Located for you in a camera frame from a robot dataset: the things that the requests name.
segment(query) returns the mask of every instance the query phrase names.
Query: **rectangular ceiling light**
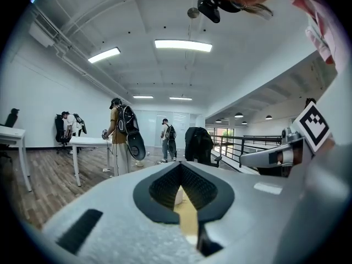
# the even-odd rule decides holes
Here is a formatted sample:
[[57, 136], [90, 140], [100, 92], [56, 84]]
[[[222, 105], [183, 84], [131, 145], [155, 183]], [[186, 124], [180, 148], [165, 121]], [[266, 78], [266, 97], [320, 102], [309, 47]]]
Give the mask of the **rectangular ceiling light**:
[[90, 61], [91, 63], [95, 63], [95, 62], [98, 62], [102, 59], [106, 59], [106, 58], [109, 58], [111, 56], [115, 56], [118, 54], [120, 54], [120, 50], [116, 47], [116, 48], [111, 49], [109, 51], [105, 51], [103, 53], [100, 53], [99, 55], [96, 55], [96, 56], [88, 59], [88, 61]]
[[157, 48], [175, 48], [210, 52], [213, 45], [187, 40], [155, 40]]
[[170, 97], [170, 100], [192, 101], [192, 98]]
[[153, 96], [133, 96], [135, 99], [153, 99]]

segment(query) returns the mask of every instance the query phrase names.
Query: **table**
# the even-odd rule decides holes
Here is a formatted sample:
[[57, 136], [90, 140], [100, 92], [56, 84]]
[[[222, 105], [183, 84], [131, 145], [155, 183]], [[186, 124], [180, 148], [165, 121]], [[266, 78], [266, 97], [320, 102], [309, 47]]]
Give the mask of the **table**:
[[17, 145], [20, 157], [21, 170], [24, 177], [24, 183], [26, 184], [27, 190], [32, 191], [31, 184], [29, 183], [28, 177], [30, 176], [26, 145], [25, 145], [25, 133], [26, 130], [10, 128], [6, 126], [0, 126], [0, 143], [5, 145]]
[[90, 137], [72, 137], [70, 140], [73, 151], [73, 167], [75, 169], [75, 176], [77, 185], [81, 186], [79, 179], [79, 169], [77, 161], [77, 147], [106, 147], [107, 149], [107, 169], [110, 168], [110, 149], [112, 146], [111, 140], [104, 140], [103, 138], [90, 138]]

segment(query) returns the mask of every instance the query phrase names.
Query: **office chair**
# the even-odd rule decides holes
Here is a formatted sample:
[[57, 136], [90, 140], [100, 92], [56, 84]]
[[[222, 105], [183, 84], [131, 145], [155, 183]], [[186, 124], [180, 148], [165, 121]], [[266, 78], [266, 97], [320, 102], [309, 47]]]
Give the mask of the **office chair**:
[[70, 138], [64, 138], [65, 130], [64, 130], [64, 121], [62, 120], [61, 114], [56, 115], [55, 119], [55, 127], [56, 127], [56, 142], [61, 144], [61, 148], [57, 150], [56, 153], [59, 153], [60, 150], [65, 150], [69, 153], [69, 150], [66, 149], [67, 143], [70, 141]]
[[[17, 121], [18, 111], [19, 111], [19, 109], [16, 109], [16, 108], [11, 109], [11, 112], [7, 116], [5, 125], [3, 125], [3, 124], [0, 124], [0, 125], [12, 128], [15, 125], [16, 121]], [[2, 150], [2, 152], [0, 152], [0, 157], [8, 158], [8, 159], [10, 159], [10, 161], [12, 163], [11, 157], [5, 151], [3, 151], [5, 149], [7, 149], [8, 147], [9, 147], [9, 145], [0, 144], [0, 150]]]
[[198, 163], [219, 167], [221, 156], [215, 158], [216, 163], [211, 162], [211, 150], [214, 143], [207, 130], [202, 127], [190, 127], [186, 132], [185, 141], [185, 158], [187, 161], [194, 161], [196, 158]]

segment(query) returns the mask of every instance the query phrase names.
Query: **gray pants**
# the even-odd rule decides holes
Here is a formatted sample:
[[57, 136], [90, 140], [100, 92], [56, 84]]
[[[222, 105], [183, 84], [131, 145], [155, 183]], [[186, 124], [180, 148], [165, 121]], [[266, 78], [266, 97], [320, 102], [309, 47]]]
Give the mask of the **gray pants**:
[[[164, 160], [167, 160], [167, 152], [169, 150], [169, 147], [168, 147], [168, 140], [163, 140], [163, 154], [164, 154]], [[173, 153], [170, 153], [170, 156], [171, 156], [171, 159], [174, 158], [174, 154]]]

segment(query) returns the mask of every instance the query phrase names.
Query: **white shirt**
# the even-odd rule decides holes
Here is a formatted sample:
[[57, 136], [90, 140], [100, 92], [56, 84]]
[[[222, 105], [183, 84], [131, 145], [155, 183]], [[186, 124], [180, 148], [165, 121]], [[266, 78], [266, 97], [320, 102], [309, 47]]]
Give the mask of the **white shirt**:
[[162, 138], [162, 140], [165, 140], [166, 131], [169, 128], [169, 126], [172, 126], [172, 125], [170, 123], [165, 123], [161, 128], [161, 133], [164, 134], [164, 137]]
[[73, 114], [67, 116], [67, 126], [72, 125], [72, 134], [76, 133], [78, 136], [78, 131], [82, 129], [81, 124], [79, 124]]

